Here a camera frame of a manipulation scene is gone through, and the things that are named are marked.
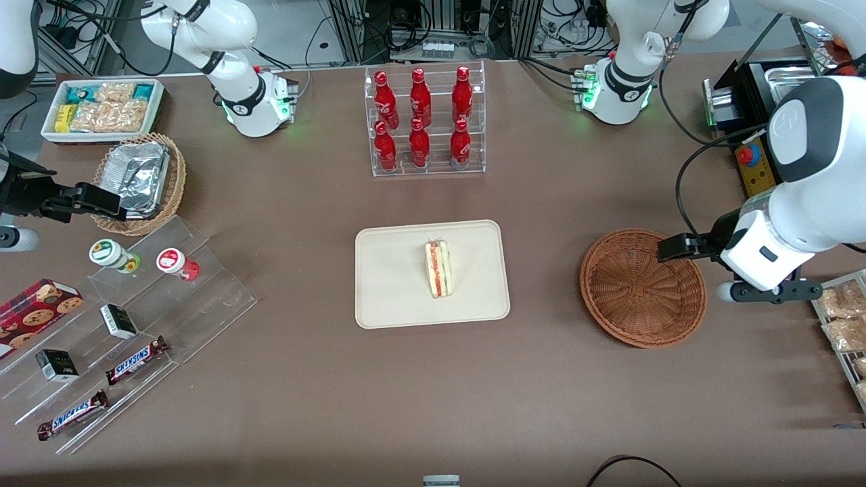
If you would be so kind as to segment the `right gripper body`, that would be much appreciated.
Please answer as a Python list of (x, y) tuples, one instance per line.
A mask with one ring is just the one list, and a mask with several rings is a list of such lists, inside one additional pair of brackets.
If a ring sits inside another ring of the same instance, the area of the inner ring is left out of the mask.
[(18, 154), (2, 155), (2, 212), (24, 216), (41, 205), (41, 169)]

